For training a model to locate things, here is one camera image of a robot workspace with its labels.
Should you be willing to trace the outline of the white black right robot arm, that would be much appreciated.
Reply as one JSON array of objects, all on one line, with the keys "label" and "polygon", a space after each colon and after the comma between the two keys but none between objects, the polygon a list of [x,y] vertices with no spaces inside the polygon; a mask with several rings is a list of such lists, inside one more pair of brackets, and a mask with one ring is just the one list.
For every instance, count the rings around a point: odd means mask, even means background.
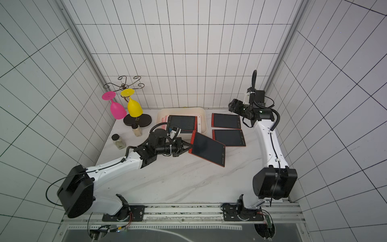
[{"label": "white black right robot arm", "polygon": [[262,155],[261,170],[253,177],[253,190],[241,195],[238,204],[241,209],[256,209],[265,200],[288,198],[298,178],[297,171],[290,168],[281,151],[276,128],[280,121],[279,113],[255,101],[246,104],[233,99],[229,111],[251,121],[251,127],[259,138]]}]

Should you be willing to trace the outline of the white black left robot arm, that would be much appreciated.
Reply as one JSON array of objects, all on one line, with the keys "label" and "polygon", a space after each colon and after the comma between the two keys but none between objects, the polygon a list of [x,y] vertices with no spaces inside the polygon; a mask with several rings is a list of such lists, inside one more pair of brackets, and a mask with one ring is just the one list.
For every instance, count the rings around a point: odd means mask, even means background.
[{"label": "white black left robot arm", "polygon": [[118,221],[128,219],[131,209],[121,194],[107,197],[102,186],[116,177],[138,170],[156,161],[158,155],[178,157],[192,149],[192,144],[181,137],[170,138],[163,129],[152,129],[146,141],[129,146],[122,158],[102,165],[71,169],[60,186],[57,196],[68,218],[85,213],[103,213]]}]

